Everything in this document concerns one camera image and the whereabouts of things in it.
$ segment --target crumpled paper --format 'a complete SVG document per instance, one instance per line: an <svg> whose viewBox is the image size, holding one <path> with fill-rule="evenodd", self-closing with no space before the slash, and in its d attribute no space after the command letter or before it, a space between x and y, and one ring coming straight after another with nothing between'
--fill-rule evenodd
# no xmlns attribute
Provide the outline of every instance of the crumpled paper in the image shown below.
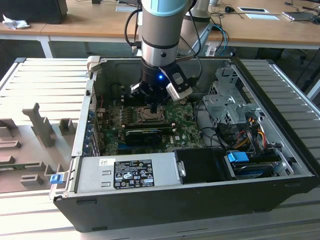
<svg viewBox="0 0 320 240"><path fill-rule="evenodd" d="M4 19L2 21L2 23L9 29L16 30L16 29L22 29L22 28L30 27L30 25L24 20L12 20L10 18L7 18L5 15L2 15L2 16L3 16L3 19Z"/></svg>

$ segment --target blue plastic latch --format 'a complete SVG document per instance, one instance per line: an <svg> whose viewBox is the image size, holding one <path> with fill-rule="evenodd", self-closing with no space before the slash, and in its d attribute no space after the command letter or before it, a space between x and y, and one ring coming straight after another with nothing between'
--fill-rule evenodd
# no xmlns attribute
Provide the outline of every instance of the blue plastic latch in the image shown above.
<svg viewBox="0 0 320 240"><path fill-rule="evenodd" d="M249 162L249 158L244 151L233 151L230 154L228 154L228 159L230 163Z"/></svg>
<svg viewBox="0 0 320 240"><path fill-rule="evenodd" d="M63 184L64 183L64 174L58 173L58 174L51 175L50 183L51 184Z"/></svg>

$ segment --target sticker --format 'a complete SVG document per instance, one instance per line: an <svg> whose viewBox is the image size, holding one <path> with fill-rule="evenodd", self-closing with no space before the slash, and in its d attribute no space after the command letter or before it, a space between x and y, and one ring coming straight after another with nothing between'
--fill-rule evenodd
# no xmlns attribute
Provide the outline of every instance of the sticker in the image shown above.
<svg viewBox="0 0 320 240"><path fill-rule="evenodd" d="M152 161L114 161L115 189L153 187L155 185Z"/></svg>
<svg viewBox="0 0 320 240"><path fill-rule="evenodd" d="M12 171L12 170L15 170L13 167L2 167L0 168L0 172L1 171Z"/></svg>
<svg viewBox="0 0 320 240"><path fill-rule="evenodd" d="M116 159L115 158L101 158L99 160L99 166L110 166L115 163Z"/></svg>

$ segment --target wooden desk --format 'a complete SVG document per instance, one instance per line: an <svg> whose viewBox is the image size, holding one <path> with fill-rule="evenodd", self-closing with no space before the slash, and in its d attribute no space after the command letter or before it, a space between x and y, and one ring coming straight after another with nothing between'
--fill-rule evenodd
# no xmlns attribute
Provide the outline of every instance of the wooden desk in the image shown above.
<svg viewBox="0 0 320 240"><path fill-rule="evenodd" d="M31 23L30 28L11 30L0 25L0 39L37 40L40 41L44 54L52 58L51 41L66 42L118 42L124 43L124 27L129 12L116 12L116 3L101 2L92 5L91 1L66 0L68 13L62 24L51 25ZM265 8L269 14L294 12L295 8L284 5L285 0L223 0L224 4L231 4L237 13L237 7ZM317 4L295 0L294 4L316 7ZM224 13L225 5L213 7L213 12ZM242 14L224 14L221 19L223 28L229 34L229 46L234 47L264 47L287 49L318 49L320 47L320 26L311 22L290 22L283 16L280 20L249 19ZM212 15L216 23L218 17ZM134 34L135 21L132 19L128 27L128 35ZM207 41L211 48L215 48L222 36L213 31Z"/></svg>
<svg viewBox="0 0 320 240"><path fill-rule="evenodd" d="M116 11L116 2L66 0L68 13L62 24L47 24L41 31L47 36L124 38L125 23L130 12ZM128 35L135 32L135 17L128 26Z"/></svg>
<svg viewBox="0 0 320 240"><path fill-rule="evenodd" d="M292 6L284 4L284 0L223 0L225 4L231 4L238 14L224 14L221 23L223 29L229 34L229 46L243 47L270 47L270 48L306 48L318 49L320 47L320 26L312 22L290 22L290 19L282 12L295 12ZM294 1L295 6L302 9L316 7L317 4L307 1ZM209 7L210 12L225 13L226 5L220 4ZM279 20L250 19L238 7L263 8L275 14ZM218 24L219 18L212 15L212 19ZM221 41L221 33L212 32L208 41Z"/></svg>
<svg viewBox="0 0 320 240"><path fill-rule="evenodd" d="M13 30L11 28L7 28L4 24L0 24L0 35L41 35L41 30L45 25L45 23L32 23L30 27Z"/></svg>

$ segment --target motherboard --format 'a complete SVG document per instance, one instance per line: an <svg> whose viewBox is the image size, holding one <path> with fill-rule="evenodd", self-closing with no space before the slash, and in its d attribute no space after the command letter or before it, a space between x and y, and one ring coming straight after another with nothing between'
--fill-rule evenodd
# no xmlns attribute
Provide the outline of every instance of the motherboard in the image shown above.
<svg viewBox="0 0 320 240"><path fill-rule="evenodd" d="M102 112L101 155L167 153L204 147L190 102L169 102L152 113L148 106L124 106L114 101Z"/></svg>

